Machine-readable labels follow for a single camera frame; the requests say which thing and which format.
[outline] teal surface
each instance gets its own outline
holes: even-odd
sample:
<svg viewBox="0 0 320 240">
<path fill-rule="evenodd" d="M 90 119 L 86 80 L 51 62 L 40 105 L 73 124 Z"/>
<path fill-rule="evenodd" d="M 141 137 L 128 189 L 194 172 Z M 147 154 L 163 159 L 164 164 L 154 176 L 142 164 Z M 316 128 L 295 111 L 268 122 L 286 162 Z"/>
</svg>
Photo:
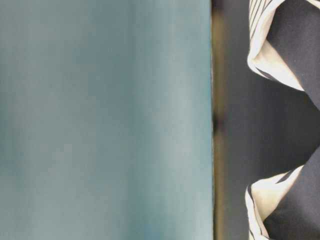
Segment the teal surface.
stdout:
<svg viewBox="0 0 320 240">
<path fill-rule="evenodd" d="M 212 239 L 209 25 L 209 0 L 0 2 L 0 239 Z"/>
</svg>

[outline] gray background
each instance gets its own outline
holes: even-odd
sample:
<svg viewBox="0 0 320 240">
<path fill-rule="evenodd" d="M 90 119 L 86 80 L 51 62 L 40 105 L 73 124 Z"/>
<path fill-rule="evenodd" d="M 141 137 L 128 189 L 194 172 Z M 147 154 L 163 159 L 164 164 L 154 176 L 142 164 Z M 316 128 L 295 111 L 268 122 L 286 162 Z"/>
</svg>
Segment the gray background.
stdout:
<svg viewBox="0 0 320 240">
<path fill-rule="evenodd" d="M 248 7 L 249 1 L 222 1 L 225 240 L 248 239 L 246 186 L 304 164 L 320 144 L 320 112 L 306 94 L 247 67 Z"/>
<path fill-rule="evenodd" d="M 0 238 L 210 240 L 209 0 L 0 2 Z"/>
</svg>

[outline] clothing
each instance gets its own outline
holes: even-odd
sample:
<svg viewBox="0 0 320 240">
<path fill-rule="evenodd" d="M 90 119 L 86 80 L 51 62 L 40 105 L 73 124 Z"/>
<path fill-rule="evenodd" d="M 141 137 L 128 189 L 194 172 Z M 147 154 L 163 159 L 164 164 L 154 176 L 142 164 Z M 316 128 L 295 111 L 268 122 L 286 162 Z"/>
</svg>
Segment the clothing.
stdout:
<svg viewBox="0 0 320 240">
<path fill-rule="evenodd" d="M 255 73 L 303 91 L 304 89 L 295 74 L 267 40 L 267 35 L 273 22 L 276 9 L 284 1 L 285 0 L 250 0 L 250 49 L 247 63 L 250 69 Z M 319 0 L 301 1 L 308 1 L 316 8 L 320 9 Z"/>
<path fill-rule="evenodd" d="M 247 58 L 254 72 L 305 91 L 318 109 L 319 9 L 318 0 L 251 0 Z M 250 240 L 320 239 L 320 147 L 305 165 L 249 185 L 245 204 Z"/>
</svg>

